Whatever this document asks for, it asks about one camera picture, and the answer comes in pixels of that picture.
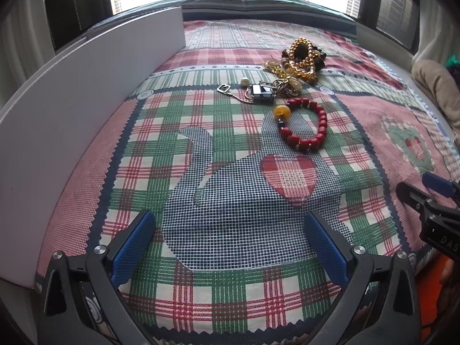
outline metal screw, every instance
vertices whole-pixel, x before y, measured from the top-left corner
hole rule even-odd
[[[406,259],[406,258],[407,258],[407,254],[406,254],[406,252],[403,251],[403,250],[398,250],[398,251],[396,252],[396,255],[397,255],[399,258],[401,258],[401,259]]]
[[[366,249],[364,249],[364,246],[355,245],[355,246],[353,247],[353,251],[354,251],[356,254],[363,255],[363,254],[366,252]]]
[[[106,250],[107,250],[107,247],[105,245],[98,245],[94,248],[94,252],[96,254],[104,254]]]
[[[62,251],[58,250],[57,252],[54,252],[52,257],[53,259],[59,259],[61,258],[62,256],[64,255],[64,253],[62,253]]]

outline bracelet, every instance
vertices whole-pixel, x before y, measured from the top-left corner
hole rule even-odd
[[[302,106],[315,111],[319,118],[318,133],[312,139],[301,138],[296,134],[293,134],[292,131],[286,127],[286,122],[291,116],[291,111]],[[301,152],[306,152],[308,149],[315,150],[318,149],[326,140],[327,115],[324,108],[321,105],[318,105],[316,101],[310,101],[307,98],[294,98],[293,100],[286,102],[284,105],[278,105],[273,110],[273,115],[277,121],[281,137],[286,140],[288,145],[293,149],[298,149]]]

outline bed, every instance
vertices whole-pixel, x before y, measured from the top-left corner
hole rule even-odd
[[[425,189],[427,171],[460,179],[458,153],[427,104],[349,35],[263,19],[184,27],[186,47],[127,97],[74,169],[43,241],[37,290],[54,251],[108,244],[145,208],[155,237],[120,291],[164,344],[304,338],[340,291],[304,236],[311,209],[371,253],[404,250],[420,271],[433,250],[396,185]],[[318,84],[302,90],[328,115],[324,146],[307,154],[282,141],[274,106],[216,91],[226,83],[243,98],[242,77],[275,80],[263,63],[299,37],[327,53]],[[289,122],[302,137],[316,133],[312,111]],[[370,285],[361,307],[373,297]],[[91,292],[87,301],[110,334]]]

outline white board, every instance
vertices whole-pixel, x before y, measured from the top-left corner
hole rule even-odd
[[[65,50],[0,110],[0,277],[32,288],[48,222],[89,144],[185,46],[182,10],[132,19]]]

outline keychain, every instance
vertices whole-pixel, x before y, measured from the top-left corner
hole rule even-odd
[[[238,101],[248,104],[273,104],[275,95],[280,95],[282,97],[295,97],[302,89],[302,85],[297,79],[292,78],[295,80],[295,84],[293,84],[293,80],[290,78],[291,77],[286,79],[276,79],[272,83],[260,81],[259,84],[248,85],[244,93],[246,100],[230,93],[229,90],[231,87],[228,84],[221,84],[217,87],[217,92],[222,93],[223,95],[232,96]]]

